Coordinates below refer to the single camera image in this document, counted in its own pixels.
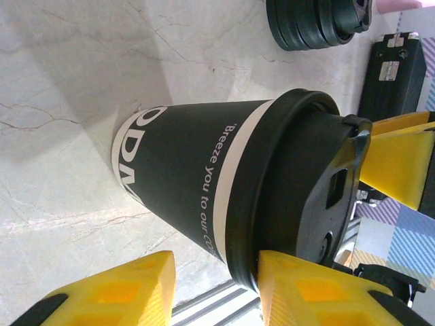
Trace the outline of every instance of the white marble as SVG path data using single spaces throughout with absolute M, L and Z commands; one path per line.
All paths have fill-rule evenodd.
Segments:
M 350 44 L 287 53 L 260 0 L 0 1 L 0 325 L 49 291 L 161 249 L 176 302 L 227 279 L 218 261 L 116 183 L 109 154 L 134 111 L 323 90 L 355 112 L 375 15 Z

